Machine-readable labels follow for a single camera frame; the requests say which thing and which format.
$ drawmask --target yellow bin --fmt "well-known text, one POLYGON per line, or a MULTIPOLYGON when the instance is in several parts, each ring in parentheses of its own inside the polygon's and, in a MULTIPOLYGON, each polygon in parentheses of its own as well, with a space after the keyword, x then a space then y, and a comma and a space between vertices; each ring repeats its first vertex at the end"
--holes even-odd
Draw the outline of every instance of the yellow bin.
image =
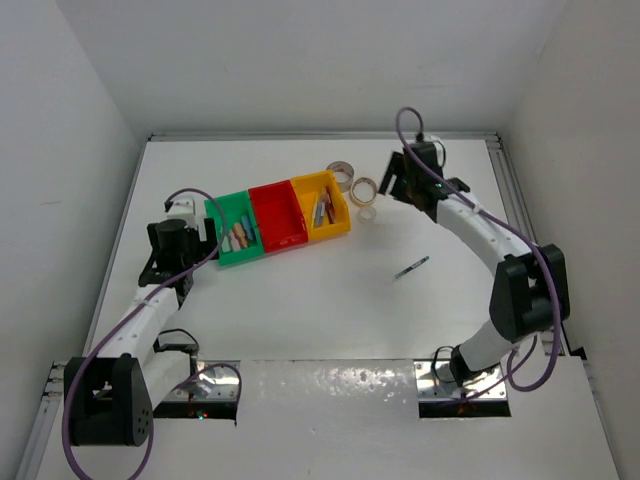
POLYGON ((307 234, 309 235, 310 242, 324 240, 325 238, 347 233, 351 230, 349 207, 340 192, 338 182, 336 182, 333 172, 324 170, 322 172, 312 173, 311 175, 295 177, 291 179, 291 184, 293 185, 293 191, 296 197, 298 197, 298 203, 304 216, 304 222, 307 225, 307 234), (333 224, 329 223, 329 217, 325 213, 322 219, 322 226, 316 228, 314 227, 313 221, 313 207, 318 197, 326 193, 327 187, 329 187, 331 201, 336 211, 336 222, 333 224))

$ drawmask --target plastic bin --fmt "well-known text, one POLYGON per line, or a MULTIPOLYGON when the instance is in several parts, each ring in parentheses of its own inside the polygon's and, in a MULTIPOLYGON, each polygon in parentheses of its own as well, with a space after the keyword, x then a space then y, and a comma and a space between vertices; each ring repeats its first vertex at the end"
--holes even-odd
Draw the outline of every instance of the plastic bin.
POLYGON ((266 253, 307 243, 307 227, 289 180, 249 189, 266 253))
MULTIPOLYGON (((243 248, 237 252, 223 252, 222 249, 220 249, 220 265, 232 265, 234 263, 244 262, 264 255, 265 250, 262 245, 262 237, 260 235, 260 230, 257 228, 256 217, 253 212, 253 207, 251 206, 251 201, 249 200, 249 192, 245 190, 243 192, 232 193, 231 195, 225 195, 224 197, 217 197, 216 200, 222 207, 222 211, 224 212, 224 216, 227 220, 227 229, 229 231, 231 231, 231 227, 234 223, 242 224, 242 216, 247 215, 254 232, 253 241, 249 240, 247 237, 247 240, 249 240, 249 247, 243 248)), ((220 238, 222 234, 222 218, 220 218, 218 209, 210 200, 205 202, 205 209, 207 211, 207 216, 209 218, 213 218, 215 221, 216 233, 218 238, 220 238)))
POLYGON ((325 170, 323 172, 312 173, 311 175, 295 177, 291 179, 291 184, 293 185, 296 197, 298 197, 298 203, 302 210, 310 241, 323 240, 351 230, 349 207, 340 192, 333 172, 325 170), (315 228, 313 208, 318 196, 326 193, 327 187, 329 187, 331 201, 333 202, 333 207, 336 212, 336 222, 333 224, 329 223, 329 217, 325 213, 322 226, 315 228))

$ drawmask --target white table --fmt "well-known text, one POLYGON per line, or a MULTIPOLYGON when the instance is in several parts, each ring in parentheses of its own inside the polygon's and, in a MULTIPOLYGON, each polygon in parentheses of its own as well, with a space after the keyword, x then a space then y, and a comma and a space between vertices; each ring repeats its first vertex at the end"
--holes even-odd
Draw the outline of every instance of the white table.
MULTIPOLYGON (((512 201, 503 205, 501 189, 511 199, 517 189, 500 170, 504 157, 492 152, 490 158, 484 139, 446 139, 445 145, 447 176, 462 178, 498 216, 505 217, 505 206, 518 210, 512 201), (496 158, 502 162, 497 176, 496 158)), ((350 162, 356 176, 379 181, 398 148, 391 139, 148 143, 92 342, 130 304, 150 251, 145 226, 163 218, 163 201, 173 191, 193 186, 225 195, 323 170, 338 159, 350 162)), ((509 390, 511 418, 418 419, 410 360, 472 335, 487 319, 492 278, 459 240, 414 208, 378 198, 376 223, 362 225, 349 205, 348 235, 224 269, 211 263, 194 275, 172 326, 193 333, 205 358, 241 360, 238 426, 157 420, 142 478, 615 478, 575 357, 560 359, 539 391, 509 390), (425 265, 388 284, 425 255, 431 256, 425 265)), ((538 375, 545 361, 539 349, 523 380, 538 375)), ((60 417, 61 408, 32 478, 71 476, 60 417)), ((127 478, 143 453, 76 451, 95 478, 127 478)))

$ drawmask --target wall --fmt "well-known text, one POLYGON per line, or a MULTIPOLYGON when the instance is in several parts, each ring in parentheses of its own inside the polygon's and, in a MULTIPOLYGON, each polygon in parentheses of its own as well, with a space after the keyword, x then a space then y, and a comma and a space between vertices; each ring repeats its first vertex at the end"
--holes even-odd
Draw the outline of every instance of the wall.
POLYGON ((0 16, 0 478, 82 352, 141 145, 53 0, 0 16))
POLYGON ((438 129, 513 111, 565 0, 57 0, 137 133, 438 129))
POLYGON ((567 323, 623 478, 640 471, 639 5, 574 0, 506 135, 539 239, 568 257, 567 323))

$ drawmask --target teal pen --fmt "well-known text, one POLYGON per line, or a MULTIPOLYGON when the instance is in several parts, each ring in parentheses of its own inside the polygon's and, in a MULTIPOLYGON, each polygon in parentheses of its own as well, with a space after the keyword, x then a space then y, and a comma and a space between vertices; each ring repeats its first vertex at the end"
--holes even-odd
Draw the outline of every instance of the teal pen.
POLYGON ((412 270, 415 270, 416 268, 418 268, 420 265, 422 265, 424 262, 426 262, 427 260, 429 260, 429 256, 427 255, 424 258, 421 258, 420 260, 418 260, 416 263, 414 263, 413 265, 411 265, 410 267, 405 268, 403 271, 401 271, 400 273, 396 273, 393 276, 394 280, 398 280, 400 277, 405 276, 407 273, 409 273, 412 270))

